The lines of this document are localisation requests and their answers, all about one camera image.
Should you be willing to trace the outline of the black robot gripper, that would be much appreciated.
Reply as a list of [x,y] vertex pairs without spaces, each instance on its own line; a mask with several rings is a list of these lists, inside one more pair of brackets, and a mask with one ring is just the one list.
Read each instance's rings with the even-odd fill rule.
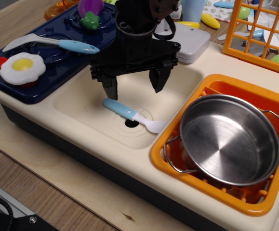
[[144,23],[141,19],[138,24],[142,28],[137,29],[126,18],[116,18],[114,42],[91,57],[92,78],[102,82],[108,98],[118,99],[117,76],[142,71],[149,71],[155,93],[163,90],[181,49],[179,43],[169,41],[176,32],[173,19],[164,20],[171,30],[168,35],[155,32],[158,21]]

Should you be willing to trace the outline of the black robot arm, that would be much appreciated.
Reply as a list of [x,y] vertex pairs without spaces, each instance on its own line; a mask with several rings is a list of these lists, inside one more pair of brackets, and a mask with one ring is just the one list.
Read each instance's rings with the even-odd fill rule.
[[171,13],[176,0],[119,0],[115,3],[116,36],[90,59],[93,79],[102,83],[108,98],[117,100],[117,76],[149,71],[155,92],[165,86],[177,65],[181,45],[173,42],[176,26]]

